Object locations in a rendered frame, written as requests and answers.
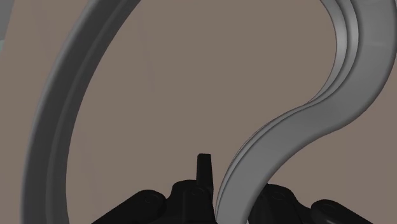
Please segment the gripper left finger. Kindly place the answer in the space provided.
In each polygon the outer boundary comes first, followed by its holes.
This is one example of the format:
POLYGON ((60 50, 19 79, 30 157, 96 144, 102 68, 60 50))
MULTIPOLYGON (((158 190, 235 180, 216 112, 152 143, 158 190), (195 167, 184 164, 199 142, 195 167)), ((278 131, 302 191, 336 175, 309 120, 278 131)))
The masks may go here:
POLYGON ((174 183, 169 197, 141 190, 92 224, 216 224, 213 190, 211 156, 200 153, 195 180, 174 183))

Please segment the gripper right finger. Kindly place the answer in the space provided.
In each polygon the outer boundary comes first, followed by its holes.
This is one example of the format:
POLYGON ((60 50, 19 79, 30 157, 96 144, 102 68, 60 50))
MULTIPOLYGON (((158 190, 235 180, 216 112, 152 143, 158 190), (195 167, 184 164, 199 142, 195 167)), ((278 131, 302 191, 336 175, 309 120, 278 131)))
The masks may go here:
POLYGON ((373 224, 333 200, 306 207, 283 186, 267 184, 248 218, 249 224, 373 224))

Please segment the grey curved loop object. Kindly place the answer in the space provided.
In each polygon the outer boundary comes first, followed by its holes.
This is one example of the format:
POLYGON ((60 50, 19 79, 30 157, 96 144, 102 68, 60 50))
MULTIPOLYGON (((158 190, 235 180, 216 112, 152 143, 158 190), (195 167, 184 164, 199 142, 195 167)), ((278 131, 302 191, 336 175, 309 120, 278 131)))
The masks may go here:
MULTIPOLYGON (((89 0, 46 82, 29 138, 20 224, 69 224, 66 171, 88 84, 140 0, 89 0)), ((396 0, 321 0, 334 26, 331 74, 307 103, 268 122, 234 156, 218 193, 216 224, 249 224, 274 173, 311 142, 357 119, 374 102, 397 56, 396 0)))

